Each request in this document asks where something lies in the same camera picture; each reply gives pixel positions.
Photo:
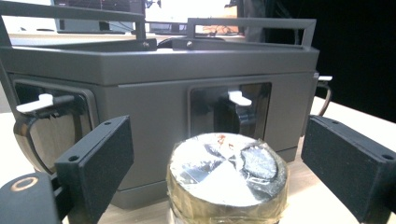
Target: metal frame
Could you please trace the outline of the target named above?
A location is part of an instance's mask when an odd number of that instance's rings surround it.
[[[0,1],[0,15],[97,21],[133,21],[136,28],[136,39],[146,38],[145,16],[136,13]],[[1,17],[0,41],[0,46],[11,46],[6,26]]]
[[[304,35],[301,45],[304,47],[311,47],[312,39],[314,37],[316,20],[309,19],[264,19],[264,18],[238,18],[238,19],[196,19],[190,18],[187,24],[187,37],[195,38],[195,27],[197,25],[234,25],[234,26],[255,26],[262,28],[277,28],[277,29],[304,29]]]

